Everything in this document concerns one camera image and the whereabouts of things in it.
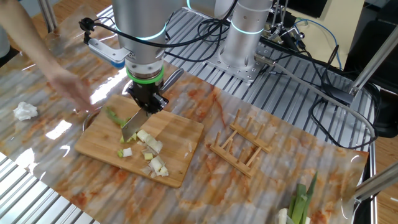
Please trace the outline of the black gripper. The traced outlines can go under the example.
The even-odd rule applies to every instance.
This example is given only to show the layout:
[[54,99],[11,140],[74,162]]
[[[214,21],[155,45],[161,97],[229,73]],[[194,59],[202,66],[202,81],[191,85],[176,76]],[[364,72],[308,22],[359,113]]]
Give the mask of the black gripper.
[[169,103],[168,99],[159,94],[161,88],[162,81],[150,84],[133,81],[127,92],[140,108],[149,108],[149,113],[155,114],[162,111]]

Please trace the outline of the person right hand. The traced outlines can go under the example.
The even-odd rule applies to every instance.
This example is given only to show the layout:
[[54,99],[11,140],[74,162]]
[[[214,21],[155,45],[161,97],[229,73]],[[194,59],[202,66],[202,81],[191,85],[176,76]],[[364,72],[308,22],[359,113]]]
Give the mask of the person right hand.
[[49,83],[57,93],[74,103],[80,110],[94,111],[90,95],[83,82],[67,70],[60,69],[46,73]]

